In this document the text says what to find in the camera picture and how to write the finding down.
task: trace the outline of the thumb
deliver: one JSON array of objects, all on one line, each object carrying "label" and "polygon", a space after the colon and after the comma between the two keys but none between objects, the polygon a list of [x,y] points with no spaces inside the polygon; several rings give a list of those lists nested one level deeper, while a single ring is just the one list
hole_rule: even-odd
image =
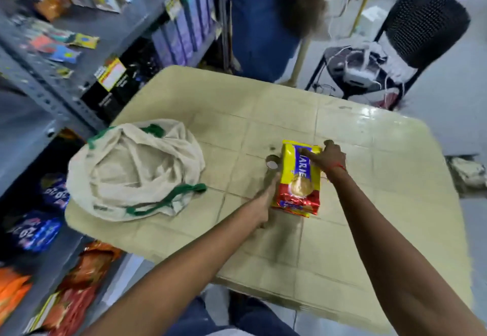
[{"label": "thumb", "polygon": [[315,153],[313,153],[311,150],[301,148],[300,153],[305,157],[308,157],[312,162],[316,163],[318,161],[318,156]]}]

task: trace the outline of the jeans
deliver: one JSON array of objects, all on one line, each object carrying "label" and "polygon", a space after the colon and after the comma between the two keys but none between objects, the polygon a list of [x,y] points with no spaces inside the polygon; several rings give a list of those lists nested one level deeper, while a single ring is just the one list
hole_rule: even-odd
[{"label": "jeans", "polygon": [[205,336],[227,328],[238,328],[254,336],[298,336],[260,300],[249,297],[232,307],[233,326],[216,326],[206,311],[204,301],[197,296],[165,336]]}]

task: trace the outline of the white cloth bag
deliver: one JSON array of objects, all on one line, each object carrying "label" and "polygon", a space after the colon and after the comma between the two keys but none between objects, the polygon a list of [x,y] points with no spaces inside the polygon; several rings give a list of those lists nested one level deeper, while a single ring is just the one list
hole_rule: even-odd
[{"label": "white cloth bag", "polygon": [[[164,136],[141,129],[150,125],[160,126]],[[70,199],[107,221],[173,216],[189,203],[191,191],[168,206],[158,203],[176,186],[197,184],[203,169],[203,152],[192,133],[179,121],[156,119],[119,125],[92,138],[71,158],[66,185]],[[129,214],[129,207],[140,215]]]}]

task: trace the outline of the biscuit packet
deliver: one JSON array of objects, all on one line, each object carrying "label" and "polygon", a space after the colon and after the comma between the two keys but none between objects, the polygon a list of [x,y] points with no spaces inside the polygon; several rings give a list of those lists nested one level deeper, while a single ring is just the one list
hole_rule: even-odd
[{"label": "biscuit packet", "polygon": [[299,152],[301,148],[314,153],[320,153],[322,150],[318,145],[283,141],[283,172],[272,206],[309,217],[310,214],[317,215],[320,207],[321,171],[319,167],[311,164],[308,157]]}]

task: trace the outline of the tiled tabletop pattern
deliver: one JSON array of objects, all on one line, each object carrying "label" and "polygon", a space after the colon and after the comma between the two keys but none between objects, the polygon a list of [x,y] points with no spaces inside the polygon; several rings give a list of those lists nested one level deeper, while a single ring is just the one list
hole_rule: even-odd
[{"label": "tiled tabletop pattern", "polygon": [[[471,261],[458,197],[441,148],[423,122],[270,83],[173,66],[154,77],[113,124],[182,121],[196,136],[209,186],[176,217],[105,222],[70,201],[68,224],[159,262],[202,235],[262,187],[265,157],[283,139],[347,154],[351,176],[386,218],[472,305]],[[272,212],[216,281],[271,302],[375,331],[388,329],[334,187],[321,179],[319,215]]]}]

